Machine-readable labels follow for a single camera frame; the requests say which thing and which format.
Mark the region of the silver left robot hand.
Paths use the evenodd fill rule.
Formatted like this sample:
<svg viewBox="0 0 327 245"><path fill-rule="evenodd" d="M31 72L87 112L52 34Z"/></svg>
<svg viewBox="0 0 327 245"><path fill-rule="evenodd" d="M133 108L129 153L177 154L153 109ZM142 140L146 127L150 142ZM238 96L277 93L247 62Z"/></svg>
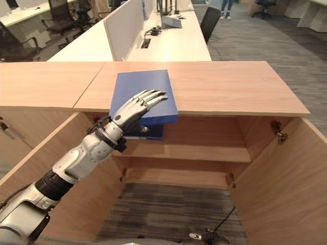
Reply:
<svg viewBox="0 0 327 245"><path fill-rule="evenodd" d="M143 90L122 105L109 124L118 127L122 133L131 131L147 133L149 128L142 126L139 120L151 108L167 99L166 92L163 90Z"/></svg>

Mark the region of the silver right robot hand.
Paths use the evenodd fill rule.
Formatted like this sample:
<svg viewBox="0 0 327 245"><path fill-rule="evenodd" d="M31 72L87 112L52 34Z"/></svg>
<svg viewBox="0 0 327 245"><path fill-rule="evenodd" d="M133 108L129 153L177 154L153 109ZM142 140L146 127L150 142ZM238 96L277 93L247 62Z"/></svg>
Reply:
<svg viewBox="0 0 327 245"><path fill-rule="evenodd" d="M190 233L189 237L193 240L201 241L204 244L230 244L230 242L216 231L206 229L204 233Z"/></svg>

